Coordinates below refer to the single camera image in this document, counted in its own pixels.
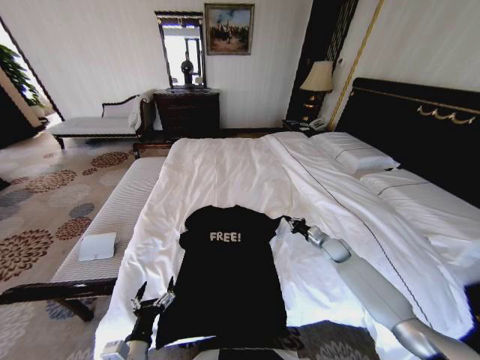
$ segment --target wooden dresser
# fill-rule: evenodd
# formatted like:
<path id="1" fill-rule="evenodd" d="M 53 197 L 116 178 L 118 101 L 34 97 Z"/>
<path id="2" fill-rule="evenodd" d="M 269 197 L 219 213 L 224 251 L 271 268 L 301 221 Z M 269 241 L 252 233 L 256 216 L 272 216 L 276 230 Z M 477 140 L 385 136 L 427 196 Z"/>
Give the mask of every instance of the wooden dresser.
<path id="1" fill-rule="evenodd" d="M 220 129 L 220 92 L 215 89 L 171 89 L 154 94 L 167 139 L 216 137 Z"/>

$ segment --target bench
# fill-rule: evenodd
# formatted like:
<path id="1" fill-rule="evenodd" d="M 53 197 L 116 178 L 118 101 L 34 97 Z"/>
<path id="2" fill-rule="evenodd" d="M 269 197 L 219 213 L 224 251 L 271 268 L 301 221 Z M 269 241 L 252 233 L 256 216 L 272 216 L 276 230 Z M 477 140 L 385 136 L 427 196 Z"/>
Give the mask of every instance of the bench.
<path id="1" fill-rule="evenodd" d="M 112 258 L 80 262 L 80 238 L 49 283 L 7 289 L 0 295 L 0 305 L 54 300 L 84 321 L 93 319 L 93 312 L 79 299 L 112 294 L 123 254 L 164 161 L 165 157 L 135 160 L 83 234 L 116 232 Z"/>

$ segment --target floor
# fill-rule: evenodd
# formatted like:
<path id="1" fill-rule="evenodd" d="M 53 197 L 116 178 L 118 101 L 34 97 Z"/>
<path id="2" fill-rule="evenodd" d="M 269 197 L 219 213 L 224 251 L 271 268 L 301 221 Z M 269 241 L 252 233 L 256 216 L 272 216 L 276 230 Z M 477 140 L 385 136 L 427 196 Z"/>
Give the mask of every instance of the floor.
<path id="1" fill-rule="evenodd" d="M 259 137 L 266 133 L 229 133 Z M 62 151 L 46 132 L 0 149 L 0 293 L 48 282 L 134 161 L 132 139 L 66 139 Z M 166 156 L 147 150 L 145 156 Z M 89 299 L 83 322 L 52 301 L 0 306 L 0 359 L 92 358 L 95 329 L 110 297 Z M 378 359 L 365 329 L 320 322 L 292 328 L 280 348 L 305 359 Z M 164 348 L 153 359 L 192 359 L 199 349 Z"/>

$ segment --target mirror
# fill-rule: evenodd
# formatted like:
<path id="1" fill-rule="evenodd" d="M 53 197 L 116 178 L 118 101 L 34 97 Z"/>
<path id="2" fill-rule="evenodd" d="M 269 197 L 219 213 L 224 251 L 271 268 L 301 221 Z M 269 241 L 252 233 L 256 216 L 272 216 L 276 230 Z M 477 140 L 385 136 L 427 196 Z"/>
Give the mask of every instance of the mirror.
<path id="1" fill-rule="evenodd" d="M 203 13 L 156 11 L 155 15 L 170 87 L 206 88 Z"/>

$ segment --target black t-shirt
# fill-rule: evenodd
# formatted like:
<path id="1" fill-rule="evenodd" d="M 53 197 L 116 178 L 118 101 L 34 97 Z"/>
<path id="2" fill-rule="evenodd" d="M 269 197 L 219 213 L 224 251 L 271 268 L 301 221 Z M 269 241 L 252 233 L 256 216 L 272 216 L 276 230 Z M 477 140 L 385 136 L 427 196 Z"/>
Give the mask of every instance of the black t-shirt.
<path id="1" fill-rule="evenodd" d="M 206 206 L 185 221 L 175 300 L 160 316 L 157 348 L 181 338 L 276 336 L 287 313 L 269 242 L 281 217 Z"/>

